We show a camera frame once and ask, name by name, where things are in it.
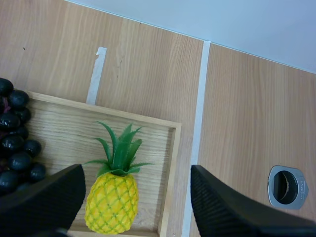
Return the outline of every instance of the white tape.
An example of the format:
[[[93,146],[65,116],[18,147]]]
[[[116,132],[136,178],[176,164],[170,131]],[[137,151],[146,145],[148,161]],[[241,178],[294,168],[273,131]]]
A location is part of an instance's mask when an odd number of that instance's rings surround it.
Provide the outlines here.
[[[95,60],[95,63],[94,63],[93,72],[92,72],[91,81],[90,81],[90,87],[88,90],[88,96],[87,96],[87,101],[86,101],[87,104],[95,105],[106,52],[107,52],[106,48],[99,47],[96,53],[96,55],[99,55],[99,57]]]
[[[188,176],[186,202],[184,206],[184,217],[183,217],[181,237],[189,237],[190,235],[190,225],[191,225],[191,216],[192,216],[191,189],[190,189],[191,165],[195,165],[198,163],[198,152],[199,152],[199,143],[200,143],[201,130],[202,130],[204,96],[205,96],[205,86],[206,86],[206,76],[207,76],[207,66],[208,66],[208,56],[209,56],[210,46],[211,46],[210,41],[204,41],[203,50],[202,50],[202,58],[201,58],[201,66],[200,66],[200,71],[199,71],[196,117],[194,121],[191,162],[190,162],[190,169],[188,170],[189,176]]]

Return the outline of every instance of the fake fruit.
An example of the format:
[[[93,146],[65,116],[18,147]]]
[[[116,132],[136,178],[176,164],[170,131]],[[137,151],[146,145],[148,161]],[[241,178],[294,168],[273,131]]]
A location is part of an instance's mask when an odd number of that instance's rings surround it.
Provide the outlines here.
[[[8,96],[13,91],[13,84],[7,79],[0,78],[0,96]]]
[[[0,196],[26,188],[46,174],[44,165],[32,164],[41,151],[40,143],[25,141],[29,132],[24,124],[32,116],[25,107],[29,100],[27,93],[0,78]]]
[[[20,119],[17,115],[7,112],[0,115],[0,130],[10,131],[20,126]]]
[[[12,192],[18,185],[18,173],[14,170],[6,170],[0,174],[0,190]]]
[[[45,178],[46,168],[43,164],[34,163],[30,169],[29,178],[31,181],[40,181]]]
[[[22,108],[20,110],[13,111],[15,115],[17,115],[21,121],[21,124],[25,124],[31,119],[31,111],[28,108]]]
[[[4,150],[17,152],[22,149],[24,140],[20,136],[12,135],[6,136],[1,140],[1,147]]]
[[[8,167],[13,170],[23,171],[30,167],[32,158],[26,152],[18,152],[8,160]]]
[[[149,163],[132,164],[142,140],[132,142],[141,128],[131,131],[129,125],[117,138],[106,124],[103,125],[112,139],[112,154],[106,141],[96,138],[105,150],[107,159],[87,163],[102,164],[97,180],[91,187],[85,206],[85,223],[89,229],[100,234],[119,234],[128,231],[138,212],[138,189],[131,173]]]
[[[14,109],[24,108],[29,100],[29,95],[22,90],[14,90],[9,95],[9,105]]]
[[[27,140],[24,143],[23,150],[32,158],[36,157],[41,151],[41,144],[35,140]]]
[[[9,132],[9,135],[17,135],[22,137],[24,140],[29,137],[29,131],[25,126],[19,126],[18,128]]]

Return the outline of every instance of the pineapple leaves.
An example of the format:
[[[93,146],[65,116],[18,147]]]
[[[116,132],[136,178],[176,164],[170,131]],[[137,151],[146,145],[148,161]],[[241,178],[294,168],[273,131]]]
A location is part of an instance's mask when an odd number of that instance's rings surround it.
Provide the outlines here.
[[[102,174],[106,174],[111,172],[110,167],[107,164],[104,164],[103,166],[101,166],[97,172],[97,177],[101,176]]]
[[[138,139],[135,142],[130,144],[129,153],[128,153],[126,161],[124,162],[124,170],[129,169],[130,165],[135,160],[136,158],[135,154],[142,143],[143,143],[142,139]]]
[[[106,173],[112,173],[118,176],[126,176],[129,173],[138,173],[140,167],[143,165],[149,165],[151,163],[137,163],[132,164],[136,158],[136,152],[140,145],[143,143],[142,139],[138,139],[132,142],[137,133],[140,132],[140,128],[132,131],[133,124],[127,126],[119,138],[116,137],[113,130],[103,122],[96,121],[96,123],[102,125],[108,131],[112,140],[112,155],[109,144],[102,138],[95,138],[99,141],[105,151],[106,159],[96,159],[88,161],[85,164],[98,163],[102,164],[97,172],[97,177]]]
[[[95,159],[95,160],[91,160],[91,161],[88,161],[86,163],[84,163],[83,165],[85,164],[106,164],[106,165],[109,165],[109,162],[106,160],[106,159]]]
[[[107,126],[105,123],[99,122],[99,121],[96,121],[96,123],[104,126],[105,129],[108,131],[108,133],[109,133],[109,135],[111,137],[111,140],[112,140],[112,145],[113,145],[113,157],[115,157],[115,151],[116,151],[116,147],[117,147],[117,144],[118,144],[117,137],[115,136],[113,130],[109,126]]]
[[[130,169],[129,171],[128,171],[128,173],[130,174],[130,173],[139,173],[139,171],[140,171],[140,168],[135,168],[135,169]]]
[[[138,163],[138,164],[132,164],[129,169],[135,169],[135,168],[139,168],[141,166],[144,166],[144,165],[151,165],[152,163]]]
[[[104,141],[102,138],[95,137],[94,139],[96,139],[97,141],[99,141],[102,144],[104,151],[105,151],[105,154],[107,155],[108,161],[110,164],[112,164],[113,161],[112,161],[112,156],[110,153],[110,147],[109,147],[108,143],[106,141]]]
[[[128,133],[132,131],[132,123],[124,129],[122,135],[118,138],[119,141],[121,141]]]
[[[116,151],[116,156],[113,158],[113,169],[122,169],[127,171],[128,167],[130,165],[129,163],[129,152],[130,152],[130,147],[131,147],[131,142],[135,136],[136,133],[139,132],[139,130],[142,127],[136,129],[133,132],[125,134],[124,137],[121,138],[118,142],[117,146],[117,151]]]

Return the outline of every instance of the wooden table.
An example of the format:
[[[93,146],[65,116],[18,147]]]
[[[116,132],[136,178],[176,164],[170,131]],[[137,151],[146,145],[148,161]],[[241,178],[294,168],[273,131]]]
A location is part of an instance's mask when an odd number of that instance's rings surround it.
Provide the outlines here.
[[[85,102],[105,47],[97,105],[182,123],[168,225],[179,237],[203,42],[63,0],[0,0],[0,21],[0,77],[17,88]],[[316,221],[315,141],[314,74],[212,45],[200,164],[266,205],[272,166],[297,167],[310,193],[288,212]]]
[[[182,123],[168,233],[181,235],[203,42],[63,0],[0,1],[0,77],[85,102],[107,48],[96,104]]]

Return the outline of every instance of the pineapple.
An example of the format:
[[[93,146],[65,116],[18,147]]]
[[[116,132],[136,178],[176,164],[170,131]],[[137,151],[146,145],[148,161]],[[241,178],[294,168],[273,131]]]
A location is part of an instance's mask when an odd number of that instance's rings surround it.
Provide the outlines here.
[[[97,123],[104,126],[110,134],[113,149],[111,154],[108,143],[96,138],[103,145],[106,159],[87,162],[102,166],[88,195],[84,219],[92,231],[119,234],[131,228],[138,212],[139,195],[132,173],[138,173],[141,166],[149,163],[133,164],[142,140],[132,142],[132,139],[141,127],[131,131],[130,124],[117,138],[110,127],[102,122]]]

